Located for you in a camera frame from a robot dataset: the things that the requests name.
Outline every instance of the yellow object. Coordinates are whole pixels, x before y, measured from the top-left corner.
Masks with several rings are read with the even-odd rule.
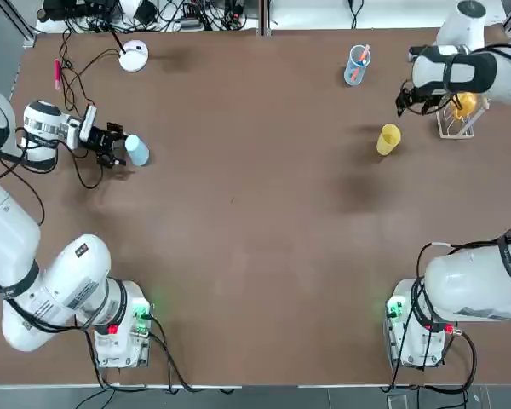
[[[381,134],[376,141],[376,150],[386,156],[393,151],[401,142],[401,131],[394,124],[386,124],[382,127]]]
[[[471,92],[462,92],[461,94],[458,94],[458,100],[460,101],[462,109],[458,109],[456,104],[451,101],[452,115],[456,120],[465,118],[477,107],[477,95],[472,94]]]

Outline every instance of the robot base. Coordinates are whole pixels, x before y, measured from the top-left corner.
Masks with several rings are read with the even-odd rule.
[[[146,66],[149,59],[147,46],[140,40],[130,40],[123,46],[125,54],[120,54],[119,64],[127,72],[137,72]]]
[[[395,287],[392,297],[386,302],[384,319],[384,337],[387,343],[388,358],[394,368],[399,359],[402,366],[424,366],[424,356],[428,349],[425,366],[438,366],[443,358],[445,331],[433,332],[420,325],[414,314],[406,327],[407,317],[411,312],[411,287],[415,280],[403,279]],[[399,349],[405,338],[401,356]]]
[[[127,309],[117,328],[108,327],[107,334],[95,331],[97,360],[101,368],[147,366],[149,362],[151,321],[141,318],[150,314],[152,306],[144,298],[141,288],[132,281],[124,281],[127,291]]]

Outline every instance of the yellow cup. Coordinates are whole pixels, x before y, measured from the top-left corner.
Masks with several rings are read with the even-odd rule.
[[[401,132],[394,124],[386,124],[382,127],[381,134],[376,142],[376,150],[386,156],[393,151],[401,142]]]

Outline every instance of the white round device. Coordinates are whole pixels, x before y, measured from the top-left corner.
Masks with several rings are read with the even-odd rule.
[[[127,72],[137,72],[144,68],[149,58],[149,52],[144,42],[140,40],[130,40],[123,46],[123,51],[119,51],[119,64]]]

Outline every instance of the black device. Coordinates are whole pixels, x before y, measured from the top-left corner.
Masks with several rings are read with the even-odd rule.
[[[43,0],[42,8],[36,12],[37,19],[44,23],[47,20],[60,21],[87,15],[84,0]]]
[[[124,141],[127,136],[123,132],[123,126],[108,122],[106,130],[96,126],[91,128],[89,139],[86,142],[80,141],[80,146],[96,153],[96,163],[106,168],[113,168],[115,164],[125,166],[125,159],[115,156],[115,143]]]
[[[143,0],[135,13],[135,19],[147,26],[157,21],[157,7],[149,0]]]
[[[110,16],[118,0],[85,0],[88,15]]]

